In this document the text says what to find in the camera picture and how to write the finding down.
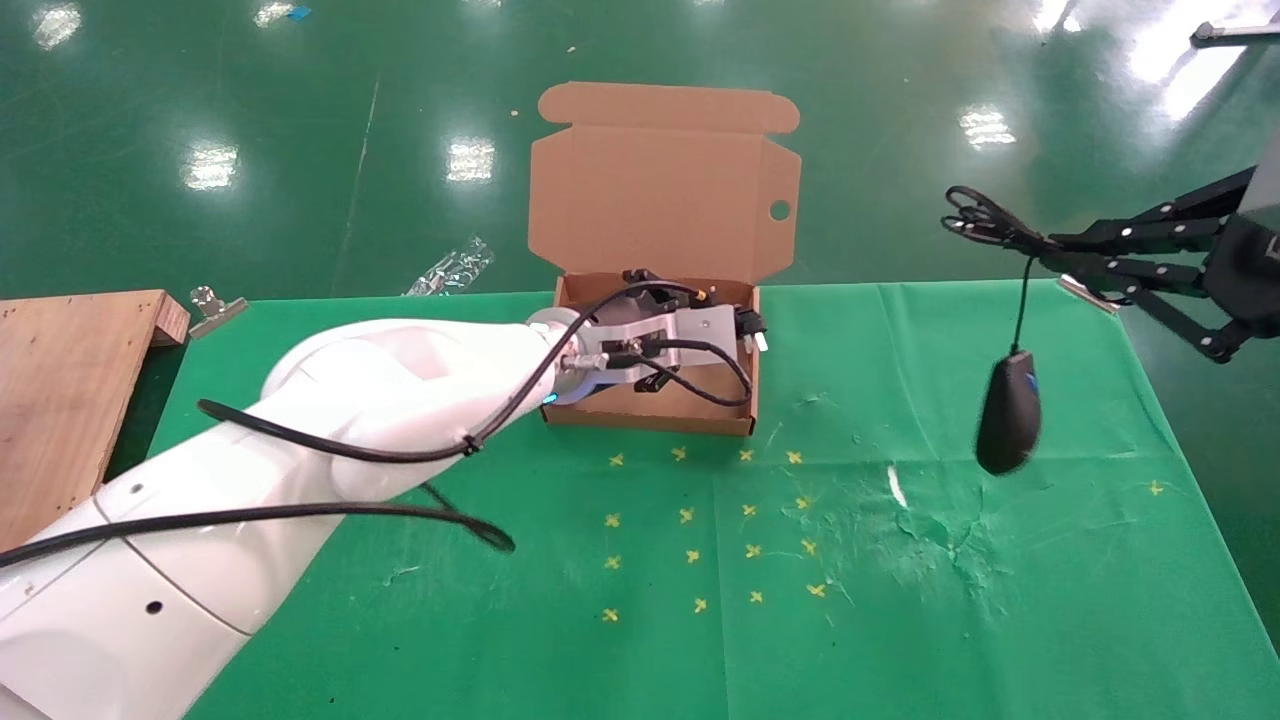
box flap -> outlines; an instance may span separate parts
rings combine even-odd
[[[532,146],[529,247],[566,273],[649,268],[754,283],[791,264],[800,156],[764,137],[800,115],[755,90],[571,82],[572,123]]]

wooden board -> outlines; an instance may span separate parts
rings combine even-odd
[[[0,301],[0,551],[93,495],[147,347],[189,322],[163,290]]]

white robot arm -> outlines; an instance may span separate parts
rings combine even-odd
[[[735,352],[732,306],[676,283],[652,284],[696,295],[639,320],[632,313],[635,322],[620,325],[590,322],[593,307],[581,316],[550,309],[527,324],[374,320],[335,328],[287,354],[247,413],[362,448],[451,447],[483,442],[544,402],[581,397],[584,387]],[[704,338],[682,336],[686,328],[700,328],[695,334]],[[653,337],[705,350],[650,347],[648,340],[641,347],[639,338]],[[749,397],[749,383],[744,388]],[[224,421],[120,475],[27,546],[0,553],[0,717],[180,717],[280,606],[340,515],[188,525],[18,562],[5,556],[147,518],[383,502],[458,457],[366,462]]]

screw hole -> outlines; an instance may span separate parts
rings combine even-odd
[[[791,204],[786,200],[776,200],[769,205],[769,217],[780,223],[791,217]]]

metal clip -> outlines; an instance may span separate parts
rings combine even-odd
[[[219,325],[227,320],[239,315],[248,307],[248,301],[243,297],[237,297],[232,300],[230,304],[223,302],[214,295],[214,288],[207,284],[202,284],[196,290],[191,291],[191,304],[200,310],[204,319],[191,328],[191,337],[205,337],[206,334],[214,332]]]

